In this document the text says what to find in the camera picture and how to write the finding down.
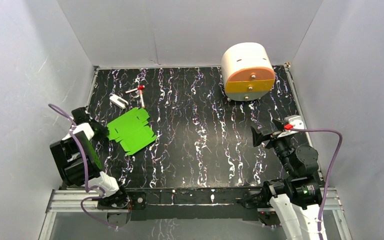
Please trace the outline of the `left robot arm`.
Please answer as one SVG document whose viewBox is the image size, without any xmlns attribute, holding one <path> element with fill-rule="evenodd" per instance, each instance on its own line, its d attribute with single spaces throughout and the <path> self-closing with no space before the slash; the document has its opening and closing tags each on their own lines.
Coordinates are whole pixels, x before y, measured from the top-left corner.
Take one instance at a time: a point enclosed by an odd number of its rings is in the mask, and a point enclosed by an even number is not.
<svg viewBox="0 0 384 240">
<path fill-rule="evenodd" d="M 70 121 L 68 133 L 49 146 L 63 183 L 84 187 L 86 192 L 96 192 L 100 206 L 115 209 L 127 207 L 129 194 L 117 179 L 104 172 L 92 146 L 93 140 L 103 140 L 108 136 L 108 128 L 94 120 L 86 106 L 76 108 L 71 113 L 52 103 L 48 107 Z"/>
</svg>

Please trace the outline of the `green paper box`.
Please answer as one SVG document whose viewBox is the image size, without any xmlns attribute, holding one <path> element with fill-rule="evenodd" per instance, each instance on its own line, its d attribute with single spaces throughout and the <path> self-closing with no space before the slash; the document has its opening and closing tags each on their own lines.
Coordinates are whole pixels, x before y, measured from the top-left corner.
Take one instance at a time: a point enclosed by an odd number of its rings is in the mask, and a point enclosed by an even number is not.
<svg viewBox="0 0 384 240">
<path fill-rule="evenodd" d="M 132 108 L 106 125 L 109 130 L 107 137 L 119 143 L 126 155 L 132 156 L 157 138 L 149 125 L 149 118 L 144 108 Z"/>
</svg>

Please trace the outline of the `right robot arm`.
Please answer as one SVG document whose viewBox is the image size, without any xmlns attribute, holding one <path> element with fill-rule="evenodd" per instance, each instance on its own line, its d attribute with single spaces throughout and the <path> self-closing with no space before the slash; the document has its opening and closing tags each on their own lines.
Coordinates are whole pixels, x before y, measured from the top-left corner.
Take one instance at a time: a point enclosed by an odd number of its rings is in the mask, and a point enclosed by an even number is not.
<svg viewBox="0 0 384 240">
<path fill-rule="evenodd" d="M 244 198 L 242 203 L 257 198 L 272 207 L 288 240 L 326 239 L 323 216 L 320 214 L 323 193 L 317 180 L 319 154 L 308 144 L 294 147 L 296 133 L 305 132 L 301 116 L 273 120 L 276 130 L 263 133 L 251 126 L 254 147 L 272 149 L 283 166 L 286 177 L 265 181 L 260 193 Z"/>
</svg>

